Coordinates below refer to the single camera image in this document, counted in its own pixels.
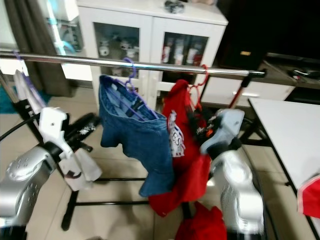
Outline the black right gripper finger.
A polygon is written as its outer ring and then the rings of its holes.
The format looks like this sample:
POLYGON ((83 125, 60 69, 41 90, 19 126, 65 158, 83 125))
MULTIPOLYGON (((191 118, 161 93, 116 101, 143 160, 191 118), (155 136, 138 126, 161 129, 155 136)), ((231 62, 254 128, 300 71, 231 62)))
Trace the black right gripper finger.
POLYGON ((194 113, 192 106, 186 106, 186 117, 189 129, 191 130, 192 134, 198 135, 198 130, 200 128, 199 119, 198 116, 194 113))

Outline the red plastic hanger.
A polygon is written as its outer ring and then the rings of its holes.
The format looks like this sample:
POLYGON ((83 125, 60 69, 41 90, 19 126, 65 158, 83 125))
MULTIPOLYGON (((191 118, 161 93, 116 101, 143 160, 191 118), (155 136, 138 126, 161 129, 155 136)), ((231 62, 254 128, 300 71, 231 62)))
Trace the red plastic hanger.
POLYGON ((202 93, 201 93, 201 87, 203 87, 208 80, 210 79, 210 73, 208 66, 206 64, 202 64, 201 67, 205 69, 205 78, 203 82, 198 83, 198 84, 192 84, 187 88, 187 100, 189 101, 189 106, 192 108, 192 110, 201 110, 202 105, 201 105, 201 98, 202 98, 202 93), (195 90, 195 100, 191 98, 191 93, 192 90, 195 90))

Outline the red printed shirt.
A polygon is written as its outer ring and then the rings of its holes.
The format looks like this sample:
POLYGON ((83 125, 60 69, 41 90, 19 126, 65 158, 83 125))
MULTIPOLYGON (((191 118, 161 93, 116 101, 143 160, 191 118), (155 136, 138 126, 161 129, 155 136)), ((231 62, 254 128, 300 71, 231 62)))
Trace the red printed shirt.
POLYGON ((190 125, 189 114, 193 108, 188 88, 189 83, 179 79, 165 96, 162 108, 162 114, 167 118, 174 183, 170 185, 170 192, 149 198, 151 208, 160 217, 166 217, 183 202, 201 198, 207 187, 210 158, 201 153, 190 125))

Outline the blue denim shorts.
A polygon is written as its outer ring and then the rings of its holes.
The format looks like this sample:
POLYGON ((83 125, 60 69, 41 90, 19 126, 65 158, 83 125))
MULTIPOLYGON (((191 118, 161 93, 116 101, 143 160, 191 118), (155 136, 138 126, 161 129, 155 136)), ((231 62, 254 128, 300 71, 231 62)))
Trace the blue denim shorts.
POLYGON ((98 109, 103 127, 100 145, 121 146, 127 157, 138 160, 147 171, 139 194, 150 197, 171 192, 175 174, 167 118, 108 75, 99 77, 98 109))

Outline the teal floor mat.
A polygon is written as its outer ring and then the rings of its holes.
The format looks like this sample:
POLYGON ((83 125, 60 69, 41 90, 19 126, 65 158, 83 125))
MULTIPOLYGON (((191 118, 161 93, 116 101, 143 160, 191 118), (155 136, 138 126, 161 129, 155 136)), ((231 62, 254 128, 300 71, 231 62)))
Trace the teal floor mat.
POLYGON ((0 114, 16 114, 16 110, 12 101, 9 98, 9 94, 0 87, 0 114))

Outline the white table black legs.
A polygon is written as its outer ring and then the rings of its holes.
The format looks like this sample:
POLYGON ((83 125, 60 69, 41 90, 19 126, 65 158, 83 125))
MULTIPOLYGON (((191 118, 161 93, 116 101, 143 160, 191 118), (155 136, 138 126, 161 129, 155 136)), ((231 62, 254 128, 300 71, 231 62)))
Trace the white table black legs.
POLYGON ((307 182, 320 181, 320 105, 262 98, 249 103, 300 198, 307 182))

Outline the crumpled red cloth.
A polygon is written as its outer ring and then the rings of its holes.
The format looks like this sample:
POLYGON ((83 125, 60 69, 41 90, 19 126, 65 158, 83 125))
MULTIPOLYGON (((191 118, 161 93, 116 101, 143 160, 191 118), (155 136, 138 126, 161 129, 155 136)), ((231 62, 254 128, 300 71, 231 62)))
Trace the crumpled red cloth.
POLYGON ((174 240, 227 240, 222 211, 217 206, 206 208, 198 201, 194 207, 194 216, 181 222, 174 240))

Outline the grey curtain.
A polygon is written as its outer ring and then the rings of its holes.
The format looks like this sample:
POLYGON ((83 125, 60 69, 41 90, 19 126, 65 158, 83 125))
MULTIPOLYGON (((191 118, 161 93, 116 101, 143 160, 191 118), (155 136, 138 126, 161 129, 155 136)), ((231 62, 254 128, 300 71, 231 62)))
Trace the grey curtain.
MULTIPOLYGON (((14 34, 20 53, 56 55, 38 0, 13 0, 13 3, 16 16, 20 18, 20 33, 14 34)), ((73 94, 60 63, 27 61, 26 67, 37 89, 55 97, 70 97, 73 94)))

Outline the white glass-door cabinet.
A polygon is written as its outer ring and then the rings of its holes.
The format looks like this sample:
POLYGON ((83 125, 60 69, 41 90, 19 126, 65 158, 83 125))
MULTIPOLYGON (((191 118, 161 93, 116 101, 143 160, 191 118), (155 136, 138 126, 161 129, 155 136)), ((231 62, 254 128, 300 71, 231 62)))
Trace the white glass-door cabinet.
POLYGON ((170 13, 165 3, 78 0, 85 55, 212 69, 227 19, 214 5, 186 2, 182 13, 170 13))

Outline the small black object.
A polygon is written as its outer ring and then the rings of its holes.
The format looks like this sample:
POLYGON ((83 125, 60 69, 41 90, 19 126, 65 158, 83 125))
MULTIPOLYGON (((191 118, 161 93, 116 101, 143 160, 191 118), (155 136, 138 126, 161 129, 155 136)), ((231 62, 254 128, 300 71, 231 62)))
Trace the small black object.
POLYGON ((182 14, 185 12, 185 2, 182 0, 165 0, 164 9, 170 14, 182 14))

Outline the black television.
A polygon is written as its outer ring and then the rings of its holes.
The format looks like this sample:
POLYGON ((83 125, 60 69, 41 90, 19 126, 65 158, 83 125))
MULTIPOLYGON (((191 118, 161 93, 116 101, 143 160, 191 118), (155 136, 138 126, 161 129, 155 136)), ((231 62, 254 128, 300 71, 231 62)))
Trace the black television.
POLYGON ((228 21, 220 67, 259 70, 264 60, 320 72, 320 0, 217 0, 228 21))

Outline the red cloth white trim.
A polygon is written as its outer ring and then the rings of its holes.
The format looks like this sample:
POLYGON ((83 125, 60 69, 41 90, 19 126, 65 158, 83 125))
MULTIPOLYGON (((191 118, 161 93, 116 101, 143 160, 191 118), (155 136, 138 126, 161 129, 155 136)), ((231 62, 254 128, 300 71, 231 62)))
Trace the red cloth white trim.
POLYGON ((309 178, 298 189, 297 210, 307 217, 320 218, 320 173, 309 178))

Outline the chrome clothes rack rail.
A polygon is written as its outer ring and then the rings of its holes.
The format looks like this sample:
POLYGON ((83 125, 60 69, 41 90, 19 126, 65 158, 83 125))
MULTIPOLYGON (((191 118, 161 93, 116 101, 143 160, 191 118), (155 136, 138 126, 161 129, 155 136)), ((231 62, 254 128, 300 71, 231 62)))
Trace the chrome clothes rack rail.
POLYGON ((251 78, 265 78, 265 71, 257 70, 233 70, 224 68, 205 69, 201 66, 187 66, 175 64, 163 64, 153 62, 126 62, 121 60, 107 60, 91 57, 78 57, 71 55, 40 55, 40 54, 18 54, 20 59, 32 62, 55 63, 55 64, 79 64, 82 66, 98 66, 98 67, 125 67, 137 70, 162 71, 172 73, 190 73, 220 75, 220 76, 240 76, 251 78))

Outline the black clothes rack frame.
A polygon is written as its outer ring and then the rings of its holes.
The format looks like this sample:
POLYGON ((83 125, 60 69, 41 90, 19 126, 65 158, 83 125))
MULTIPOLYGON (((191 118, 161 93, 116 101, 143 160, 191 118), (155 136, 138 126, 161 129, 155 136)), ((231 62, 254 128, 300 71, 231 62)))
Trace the black clothes rack frame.
MULTIPOLYGON (((9 50, 1 50, 0 51, 0 58, 4 59, 16 59, 18 61, 26 61, 20 58, 20 56, 18 55, 18 52, 14 52, 14 51, 9 51, 9 50)), ((269 69, 272 69, 272 71, 274 71, 275 73, 278 71, 274 66, 270 65, 267 62, 263 62, 262 63, 263 69, 262 70, 255 70, 255 71, 261 71, 261 72, 266 72, 266 76, 264 78, 266 78, 269 74, 269 69)), ((240 87, 238 87, 238 90, 245 90, 250 82, 253 79, 263 79, 263 78, 254 78, 254 77, 241 77, 241 83, 240 83, 240 87)), ((70 226, 71 226, 71 222, 73 220, 73 215, 74 215, 74 210, 77 207, 80 206, 110 206, 110 205, 147 205, 149 202, 144 200, 144 201, 93 201, 93 202, 78 202, 78 190, 73 190, 71 192, 70 195, 70 199, 67 203, 66 206, 66 211, 64 213, 64 216, 62 217, 62 222, 61 222, 61 228, 63 231, 68 231, 70 226)))

